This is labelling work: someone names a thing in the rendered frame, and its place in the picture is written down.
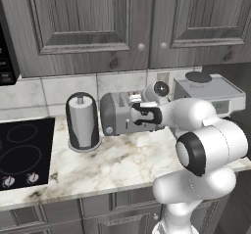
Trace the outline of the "grey wall cupboard door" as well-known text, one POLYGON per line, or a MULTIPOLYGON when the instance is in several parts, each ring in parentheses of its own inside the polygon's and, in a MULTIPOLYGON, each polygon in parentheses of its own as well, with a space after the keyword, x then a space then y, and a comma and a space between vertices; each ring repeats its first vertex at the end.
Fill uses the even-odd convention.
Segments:
POLYGON ((154 1, 151 69, 248 62, 251 0, 154 1))
POLYGON ((2 3, 23 77, 148 67, 153 0, 2 3))

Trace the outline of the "grey drawer front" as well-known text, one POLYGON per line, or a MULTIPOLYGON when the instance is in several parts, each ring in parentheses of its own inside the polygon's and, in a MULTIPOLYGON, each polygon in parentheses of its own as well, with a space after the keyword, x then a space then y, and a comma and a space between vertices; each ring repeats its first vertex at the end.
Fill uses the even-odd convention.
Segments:
POLYGON ((152 202, 155 202, 155 198, 151 187, 115 192, 109 195, 111 211, 152 202))
POLYGON ((78 200, 67 200, 42 206, 49 223, 61 223, 80 219, 78 200))

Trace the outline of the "wall power outlet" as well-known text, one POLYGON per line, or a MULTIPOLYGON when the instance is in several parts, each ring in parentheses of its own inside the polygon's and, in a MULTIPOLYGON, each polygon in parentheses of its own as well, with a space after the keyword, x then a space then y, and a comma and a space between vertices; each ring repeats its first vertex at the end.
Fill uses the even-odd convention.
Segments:
POLYGON ((157 80, 158 81, 163 81, 166 84, 169 83, 169 78, 170 78, 170 73, 168 71, 166 72, 158 72, 157 73, 157 80))

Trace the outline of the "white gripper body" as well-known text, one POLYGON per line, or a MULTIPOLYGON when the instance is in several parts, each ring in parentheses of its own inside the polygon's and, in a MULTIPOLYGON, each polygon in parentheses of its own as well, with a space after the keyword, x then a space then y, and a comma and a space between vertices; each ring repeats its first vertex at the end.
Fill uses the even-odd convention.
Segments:
POLYGON ((134 103, 129 111, 131 121, 136 125, 141 125, 144 120, 144 115, 141 113, 141 108, 139 103, 134 103))

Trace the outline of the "hob knob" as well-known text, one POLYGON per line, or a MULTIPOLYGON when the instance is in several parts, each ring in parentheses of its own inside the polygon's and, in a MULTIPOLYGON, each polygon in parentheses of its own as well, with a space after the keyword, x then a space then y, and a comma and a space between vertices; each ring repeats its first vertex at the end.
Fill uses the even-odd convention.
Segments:
POLYGON ((4 188, 9 188, 15 183, 15 178, 13 176, 7 176, 3 179, 2 186, 4 188))
POLYGON ((39 175, 35 172, 31 173, 28 177, 27 177, 27 183, 28 184, 33 184, 35 183, 39 178, 39 175))

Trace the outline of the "paper towel holder with roll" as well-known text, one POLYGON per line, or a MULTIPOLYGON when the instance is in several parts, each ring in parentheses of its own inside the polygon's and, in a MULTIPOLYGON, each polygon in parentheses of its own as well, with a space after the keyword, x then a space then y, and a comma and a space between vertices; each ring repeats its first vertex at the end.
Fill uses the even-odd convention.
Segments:
POLYGON ((90 94, 72 94, 66 102, 66 117, 70 149, 78 153, 88 153, 101 145, 97 106, 90 94))

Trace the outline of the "black hob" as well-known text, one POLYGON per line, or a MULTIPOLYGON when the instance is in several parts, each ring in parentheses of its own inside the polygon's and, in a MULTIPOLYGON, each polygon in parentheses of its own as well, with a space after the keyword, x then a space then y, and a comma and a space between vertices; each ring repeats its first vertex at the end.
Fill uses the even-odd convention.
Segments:
POLYGON ((54 126, 53 117, 0 123, 0 191, 48 183, 54 126), (27 177, 33 172, 39 178, 28 184, 27 177), (7 176, 13 176, 15 183, 4 188, 7 176))

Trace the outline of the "silver toaster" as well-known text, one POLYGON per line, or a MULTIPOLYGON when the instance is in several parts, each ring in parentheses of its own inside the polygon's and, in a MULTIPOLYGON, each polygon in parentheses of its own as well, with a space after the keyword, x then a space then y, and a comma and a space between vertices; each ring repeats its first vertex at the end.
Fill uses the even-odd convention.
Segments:
POLYGON ((132 94, 140 94, 140 91, 127 91, 118 93, 106 93, 100 100, 100 117, 103 133, 106 136, 119 136, 121 134, 157 131, 163 126, 142 123, 136 125, 130 120, 129 109, 133 103, 128 100, 132 94))

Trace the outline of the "black microwave oven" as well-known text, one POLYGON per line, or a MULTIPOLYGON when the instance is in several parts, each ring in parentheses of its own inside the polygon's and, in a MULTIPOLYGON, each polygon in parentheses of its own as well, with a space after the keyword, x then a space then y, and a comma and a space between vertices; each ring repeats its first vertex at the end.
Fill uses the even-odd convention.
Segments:
POLYGON ((4 8, 0 0, 0 86, 15 85, 20 73, 4 8))

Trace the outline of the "grey base cupboard door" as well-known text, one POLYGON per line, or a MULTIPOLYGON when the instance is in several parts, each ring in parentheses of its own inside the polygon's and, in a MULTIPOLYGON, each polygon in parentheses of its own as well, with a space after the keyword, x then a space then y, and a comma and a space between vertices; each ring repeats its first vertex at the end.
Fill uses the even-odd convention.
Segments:
POLYGON ((150 205, 137 210, 89 217, 83 221, 85 234, 152 234, 161 215, 160 205, 150 205))

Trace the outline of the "pale bread slice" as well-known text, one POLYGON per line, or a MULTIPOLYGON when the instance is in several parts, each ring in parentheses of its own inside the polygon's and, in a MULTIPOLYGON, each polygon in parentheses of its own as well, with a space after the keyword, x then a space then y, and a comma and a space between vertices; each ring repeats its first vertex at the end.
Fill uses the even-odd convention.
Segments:
POLYGON ((142 99, 141 99, 141 95, 140 94, 132 94, 128 97, 128 100, 131 103, 141 103, 142 99))

